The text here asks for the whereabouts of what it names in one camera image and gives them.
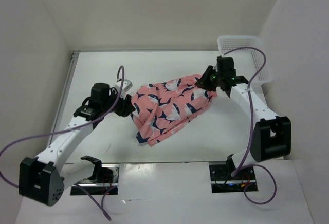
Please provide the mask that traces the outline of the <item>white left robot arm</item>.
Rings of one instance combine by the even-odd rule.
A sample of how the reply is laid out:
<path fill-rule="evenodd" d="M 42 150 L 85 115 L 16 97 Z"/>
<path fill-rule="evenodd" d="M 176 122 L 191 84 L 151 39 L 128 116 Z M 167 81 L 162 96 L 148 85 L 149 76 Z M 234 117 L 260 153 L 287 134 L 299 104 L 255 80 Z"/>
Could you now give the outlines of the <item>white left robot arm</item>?
<path fill-rule="evenodd" d="M 106 83 L 94 84 L 90 96 L 76 109 L 66 129 L 57 132 L 56 139 L 34 158 L 26 157 L 20 163 L 19 194 L 53 206 L 71 185 L 84 179 L 92 183 L 101 180 L 100 159 L 85 155 L 71 169 L 64 165 L 107 114 L 127 117 L 135 110 L 132 97 L 127 93 L 132 86 L 128 79 L 119 79 L 113 87 Z"/>

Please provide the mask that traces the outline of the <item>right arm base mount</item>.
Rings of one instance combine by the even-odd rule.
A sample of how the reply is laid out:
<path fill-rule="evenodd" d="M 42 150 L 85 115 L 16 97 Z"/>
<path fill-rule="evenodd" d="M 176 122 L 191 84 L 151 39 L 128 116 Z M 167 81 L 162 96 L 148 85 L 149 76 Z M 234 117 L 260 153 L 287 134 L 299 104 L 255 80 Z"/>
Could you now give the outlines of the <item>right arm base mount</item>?
<path fill-rule="evenodd" d="M 212 193 L 257 192 L 257 181 L 252 167 L 242 169 L 231 177 L 224 162 L 209 163 Z"/>

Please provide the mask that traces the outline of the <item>pink shark print shorts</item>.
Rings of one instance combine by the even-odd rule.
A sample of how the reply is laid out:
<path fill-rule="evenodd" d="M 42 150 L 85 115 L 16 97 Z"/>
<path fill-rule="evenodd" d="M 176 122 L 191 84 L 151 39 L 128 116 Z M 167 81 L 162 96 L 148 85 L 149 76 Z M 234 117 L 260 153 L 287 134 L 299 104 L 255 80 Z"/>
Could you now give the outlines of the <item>pink shark print shorts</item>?
<path fill-rule="evenodd" d="M 131 118 L 140 144 L 154 146 L 183 129 L 206 112 L 217 97 L 214 91 L 196 86 L 200 75 L 142 85 L 132 96 Z"/>

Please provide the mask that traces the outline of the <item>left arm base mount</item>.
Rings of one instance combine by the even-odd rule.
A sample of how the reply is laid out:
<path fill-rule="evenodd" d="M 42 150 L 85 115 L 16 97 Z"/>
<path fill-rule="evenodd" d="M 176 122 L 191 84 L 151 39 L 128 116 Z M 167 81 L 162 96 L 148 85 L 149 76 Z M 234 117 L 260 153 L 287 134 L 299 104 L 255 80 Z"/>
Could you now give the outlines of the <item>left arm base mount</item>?
<path fill-rule="evenodd" d="M 117 195 L 119 184 L 119 164 L 103 164 L 96 181 L 80 180 L 77 184 L 92 196 Z"/>

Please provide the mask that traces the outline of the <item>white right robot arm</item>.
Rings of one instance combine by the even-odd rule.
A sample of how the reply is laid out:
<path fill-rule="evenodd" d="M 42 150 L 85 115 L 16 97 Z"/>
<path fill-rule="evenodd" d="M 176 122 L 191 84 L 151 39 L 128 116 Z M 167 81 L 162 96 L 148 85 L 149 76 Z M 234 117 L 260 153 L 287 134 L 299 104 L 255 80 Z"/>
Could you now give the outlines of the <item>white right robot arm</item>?
<path fill-rule="evenodd" d="M 238 179 L 246 167 L 290 154 L 290 119 L 272 111 L 255 94 L 251 82 L 237 76 L 232 57 L 217 57 L 216 65 L 207 67 L 196 86 L 209 91 L 220 88 L 250 119 L 246 149 L 227 158 L 225 172 L 230 179 Z"/>

